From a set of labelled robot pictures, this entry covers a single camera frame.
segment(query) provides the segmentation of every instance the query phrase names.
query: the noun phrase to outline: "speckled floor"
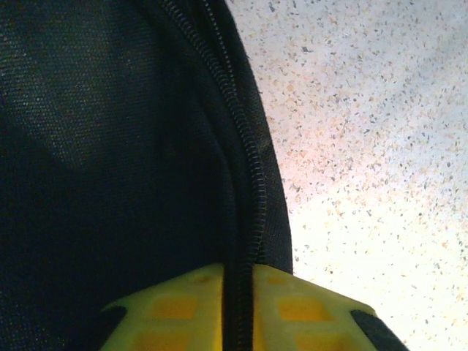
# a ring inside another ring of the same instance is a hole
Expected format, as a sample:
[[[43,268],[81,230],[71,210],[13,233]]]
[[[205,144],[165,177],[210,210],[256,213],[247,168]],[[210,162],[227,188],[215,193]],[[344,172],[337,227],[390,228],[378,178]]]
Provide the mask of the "speckled floor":
[[[228,0],[257,76],[295,273],[411,350],[468,350],[468,3]]]

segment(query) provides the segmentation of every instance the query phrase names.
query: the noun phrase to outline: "black backpack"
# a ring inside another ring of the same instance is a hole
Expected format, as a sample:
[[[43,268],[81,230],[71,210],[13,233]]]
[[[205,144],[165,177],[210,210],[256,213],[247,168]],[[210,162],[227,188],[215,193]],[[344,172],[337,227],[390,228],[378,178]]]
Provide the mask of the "black backpack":
[[[252,267],[292,273],[291,251],[223,1],[3,0],[0,350],[62,350],[107,303],[211,263],[224,349],[248,350]]]

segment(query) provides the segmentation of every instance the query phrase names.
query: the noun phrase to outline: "white speckled surface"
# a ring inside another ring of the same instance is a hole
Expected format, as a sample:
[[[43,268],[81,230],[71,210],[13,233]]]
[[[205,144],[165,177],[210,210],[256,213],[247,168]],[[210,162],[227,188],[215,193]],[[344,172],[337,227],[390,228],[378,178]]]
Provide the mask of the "white speckled surface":
[[[290,211],[296,275],[411,350],[468,350],[468,3],[229,0]]]

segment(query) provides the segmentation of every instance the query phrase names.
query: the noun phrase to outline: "yellow plastic part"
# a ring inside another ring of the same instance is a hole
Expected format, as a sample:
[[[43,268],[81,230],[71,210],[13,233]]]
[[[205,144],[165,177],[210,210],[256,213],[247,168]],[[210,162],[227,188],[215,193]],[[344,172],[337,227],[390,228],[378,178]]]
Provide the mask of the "yellow plastic part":
[[[137,292],[100,351],[222,351],[222,265]],[[350,311],[363,303],[265,265],[254,267],[254,351],[376,351]]]
[[[254,351],[376,351],[351,317],[363,303],[274,268],[254,268]]]
[[[210,265],[107,306],[127,314],[101,351],[222,351],[222,265]]]

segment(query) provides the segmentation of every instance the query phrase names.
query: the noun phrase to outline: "zipper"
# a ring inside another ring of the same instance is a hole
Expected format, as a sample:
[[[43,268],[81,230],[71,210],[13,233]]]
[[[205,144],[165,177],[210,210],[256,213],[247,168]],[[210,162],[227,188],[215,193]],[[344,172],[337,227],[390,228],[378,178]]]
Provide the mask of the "zipper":
[[[224,321],[235,323],[231,341],[224,344],[226,351],[251,351],[253,349],[253,267],[256,263],[263,263],[263,233],[266,223],[266,183],[263,167],[255,144],[249,121],[244,114],[241,103],[238,100],[235,87],[235,73],[231,64],[229,53],[224,44],[222,33],[219,30],[216,17],[210,6],[209,0],[201,0],[203,11],[208,19],[213,34],[213,40],[217,44],[220,57],[217,58],[213,51],[205,45],[204,41],[193,29],[185,14],[180,10],[175,0],[160,0],[160,7],[166,12],[172,21],[179,27],[193,48],[205,62],[208,70],[218,85],[230,115],[238,131],[242,146],[244,147],[252,191],[252,224],[250,235],[245,246],[238,252],[238,270],[234,279],[237,279],[237,290],[234,292],[234,306],[228,315],[233,315],[235,320]]]

